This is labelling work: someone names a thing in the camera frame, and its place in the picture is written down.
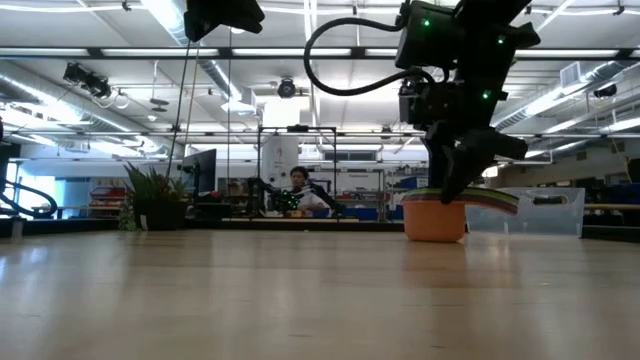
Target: security camera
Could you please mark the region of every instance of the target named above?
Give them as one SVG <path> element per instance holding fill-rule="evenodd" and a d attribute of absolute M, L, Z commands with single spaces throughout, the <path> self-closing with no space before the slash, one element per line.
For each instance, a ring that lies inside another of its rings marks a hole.
<path fill-rule="evenodd" d="M 293 79 L 284 78 L 278 86 L 278 96 L 281 99 L 291 99 L 296 95 L 296 86 L 293 84 Z"/>

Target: ceiling light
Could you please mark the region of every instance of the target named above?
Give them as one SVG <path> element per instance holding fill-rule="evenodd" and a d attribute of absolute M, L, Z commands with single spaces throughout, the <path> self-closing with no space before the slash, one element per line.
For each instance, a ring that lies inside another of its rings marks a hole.
<path fill-rule="evenodd" d="M 91 146 L 96 150 L 102 151 L 107 154 L 113 154 L 113 155 L 123 156 L 123 157 L 140 156 L 140 154 L 135 150 L 131 150 L 127 147 L 108 143 L 108 142 L 95 142 L 95 143 L 92 143 Z"/>
<path fill-rule="evenodd" d="M 598 132 L 602 134 L 608 134 L 616 131 L 631 129 L 636 126 L 640 126 L 640 118 L 618 121 L 615 124 L 600 128 Z"/>
<path fill-rule="evenodd" d="M 147 10 L 165 27 L 172 29 L 183 27 L 182 11 L 172 0 L 140 0 Z"/>
<path fill-rule="evenodd" d="M 366 49 L 365 56 L 396 56 L 398 49 Z"/>
<path fill-rule="evenodd" d="M 245 49 L 233 49 L 233 55 L 235 56 L 302 56 L 304 55 L 303 48 L 245 48 Z M 351 49 L 339 49 L 339 48 L 319 48 L 311 49 L 311 56 L 349 56 L 351 55 Z"/>
<path fill-rule="evenodd" d="M 187 56 L 187 49 L 175 48 L 175 49 L 162 49 L 162 48 L 141 48 L 141 49 L 102 49 L 104 56 L 122 56 L 122 57 L 136 57 L 136 56 L 150 56 L 150 57 L 174 57 L 174 56 Z M 198 56 L 218 56 L 220 53 L 217 49 L 198 49 L 191 48 L 189 50 L 189 57 Z"/>
<path fill-rule="evenodd" d="M 87 49 L 0 48 L 0 56 L 73 56 L 89 57 Z"/>
<path fill-rule="evenodd" d="M 547 130 L 544 131 L 544 133 L 545 134 L 550 134 L 550 133 L 554 133 L 554 132 L 557 132 L 557 131 L 562 131 L 564 129 L 568 129 L 568 128 L 572 127 L 573 125 L 575 125 L 577 123 L 578 123 L 578 121 L 576 121 L 576 120 L 565 121 L 565 122 L 562 122 L 562 123 L 560 123 L 560 124 L 558 124 L 556 126 L 552 126 L 552 127 L 548 128 Z"/>
<path fill-rule="evenodd" d="M 42 137 L 40 135 L 29 135 L 29 136 L 22 136 L 22 135 L 11 135 L 17 139 L 21 139 L 21 140 L 27 140 L 27 141 L 31 141 L 31 142 L 35 142 L 38 144 L 42 144 L 42 145 L 46 145 L 46 146 L 56 146 L 56 143 L 52 140 L 49 140 L 45 137 Z"/>
<path fill-rule="evenodd" d="M 560 49 L 529 49 L 516 50 L 516 57 L 544 58 L 544 57 L 585 57 L 598 58 L 615 56 L 619 50 L 560 50 Z"/>
<path fill-rule="evenodd" d="M 560 147 L 555 148 L 554 151 L 562 151 L 562 150 L 571 149 L 572 147 L 574 147 L 576 145 L 579 145 L 579 144 L 581 144 L 583 142 L 584 142 L 584 140 L 583 141 L 576 141 L 576 142 L 569 143 L 569 144 L 566 144 L 566 145 L 562 145 Z"/>
<path fill-rule="evenodd" d="M 542 154 L 542 153 L 544 153 L 544 151 L 542 151 L 542 150 L 531 150 L 531 151 L 527 151 L 527 153 L 524 155 L 524 158 L 525 158 L 525 159 L 532 158 L 532 157 L 534 157 L 534 156 L 538 156 L 538 155 L 540 155 L 540 154 Z"/>

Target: orange bowl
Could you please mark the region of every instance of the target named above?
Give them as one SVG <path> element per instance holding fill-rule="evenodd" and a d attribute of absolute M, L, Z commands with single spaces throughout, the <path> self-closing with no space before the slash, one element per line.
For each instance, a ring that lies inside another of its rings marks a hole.
<path fill-rule="evenodd" d="M 464 237 L 464 204 L 403 201 L 404 232 L 412 241 L 456 242 Z"/>

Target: plastic storage container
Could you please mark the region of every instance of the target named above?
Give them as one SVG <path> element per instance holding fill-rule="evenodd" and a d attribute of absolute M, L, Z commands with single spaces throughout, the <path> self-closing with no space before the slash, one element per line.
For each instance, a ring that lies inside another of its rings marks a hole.
<path fill-rule="evenodd" d="M 584 189 L 505 188 L 499 190 L 519 198 L 518 215 L 509 216 L 491 209 L 467 206 L 467 225 L 470 232 L 582 236 Z"/>

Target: cable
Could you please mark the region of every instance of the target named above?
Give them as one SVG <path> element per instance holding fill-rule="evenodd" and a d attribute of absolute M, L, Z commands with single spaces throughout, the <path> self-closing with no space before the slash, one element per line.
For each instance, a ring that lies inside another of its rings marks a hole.
<path fill-rule="evenodd" d="M 200 43 L 198 43 L 198 50 L 196 51 L 196 64 L 198 64 L 198 59 L 200 58 Z M 185 156 L 187 155 L 186 147 L 189 144 L 189 127 L 191 126 L 191 110 L 193 109 L 193 99 L 196 97 L 196 81 L 198 76 L 198 68 L 199 66 L 194 66 L 193 69 L 193 85 L 191 86 L 191 100 L 189 101 L 189 115 L 187 116 L 187 133 L 184 137 L 184 146 L 185 146 Z"/>
<path fill-rule="evenodd" d="M 359 19 L 359 18 L 336 19 L 336 20 L 329 21 L 326 24 L 320 26 L 311 35 L 311 37 L 309 38 L 309 41 L 307 41 L 307 44 L 304 47 L 304 57 L 303 57 L 304 70 L 307 73 L 309 80 L 311 80 L 311 83 L 317 86 L 320 90 L 336 96 L 362 95 L 370 91 L 379 89 L 385 85 L 391 84 L 396 80 L 400 80 L 409 76 L 416 76 L 416 75 L 422 76 L 425 79 L 427 79 L 430 85 L 435 84 L 435 80 L 433 79 L 433 77 L 420 68 L 412 68 L 409 70 L 404 70 L 394 75 L 391 75 L 387 78 L 384 78 L 380 81 L 374 82 L 372 84 L 369 84 L 363 87 L 355 88 L 355 89 L 335 89 L 323 84 L 320 81 L 320 79 L 318 79 L 315 76 L 315 74 L 313 73 L 313 69 L 311 68 L 311 48 L 313 48 L 313 44 L 316 42 L 316 40 L 318 40 L 318 38 L 322 34 L 324 34 L 329 29 L 332 29 L 334 27 L 338 27 L 341 25 L 362 25 L 362 26 L 371 27 L 374 29 L 382 30 L 382 31 L 387 31 L 387 32 L 398 32 L 404 28 L 404 25 L 398 25 L 398 26 L 386 25 L 376 21 Z"/>
<path fill-rule="evenodd" d="M 34 218 L 40 218 L 40 219 L 50 218 L 51 215 L 55 214 L 55 212 L 58 211 L 58 204 L 48 194 L 46 194 L 46 193 L 44 193 L 42 191 L 39 191 L 39 190 L 36 190 L 36 189 L 32 189 L 30 187 L 24 186 L 22 184 L 16 184 L 16 183 L 11 182 L 11 181 L 6 180 L 6 179 L 0 179 L 0 181 L 3 181 L 5 184 L 9 184 L 9 185 L 13 186 L 14 189 L 21 189 L 21 190 L 25 190 L 25 191 L 28 191 L 28 192 L 32 192 L 32 193 L 34 193 L 36 195 L 42 196 L 45 200 L 47 200 L 49 202 L 49 204 L 51 204 L 51 206 L 49 207 L 49 210 L 47 210 L 44 213 L 39 213 L 39 212 L 35 212 L 35 211 L 31 211 L 29 209 L 23 208 L 22 206 L 18 205 L 13 200 L 11 200 L 8 197 L 6 197 L 3 193 L 0 193 L 0 200 L 2 200 L 5 203 L 7 203 L 14 210 L 16 210 L 16 211 L 18 211 L 20 213 L 23 213 L 25 215 L 33 216 Z"/>
<path fill-rule="evenodd" d="M 191 40 L 187 44 L 187 54 L 191 50 Z M 173 127 L 173 141 L 171 142 L 171 152 L 169 152 L 169 167 L 167 168 L 167 178 L 171 174 L 171 163 L 173 162 L 173 151 L 176 147 L 178 139 L 178 129 L 180 127 L 180 109 L 182 108 L 182 93 L 184 92 L 184 79 L 187 76 L 187 65 L 189 64 L 189 56 L 184 58 L 184 69 L 182 69 L 182 80 L 180 81 L 180 97 L 178 98 L 178 114 L 176 115 L 176 124 Z"/>

